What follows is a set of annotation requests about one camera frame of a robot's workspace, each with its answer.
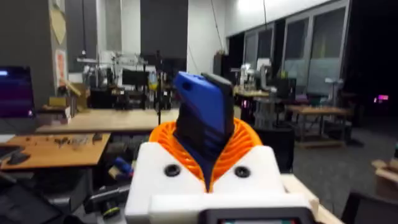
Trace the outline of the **white orange right gripper left finger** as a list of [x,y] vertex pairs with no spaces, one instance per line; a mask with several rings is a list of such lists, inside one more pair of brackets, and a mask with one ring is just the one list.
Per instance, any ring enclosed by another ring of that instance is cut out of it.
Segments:
[[127,223],[149,223],[155,196],[203,194],[206,187],[200,166],[174,136],[176,122],[160,124],[139,147],[124,216]]

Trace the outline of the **white orange right gripper right finger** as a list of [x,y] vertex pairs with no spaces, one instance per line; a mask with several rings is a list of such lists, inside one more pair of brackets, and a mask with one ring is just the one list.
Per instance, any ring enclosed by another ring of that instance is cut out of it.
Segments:
[[263,145],[255,130],[238,118],[234,119],[234,133],[215,162],[211,173],[210,192],[284,192],[273,148]]

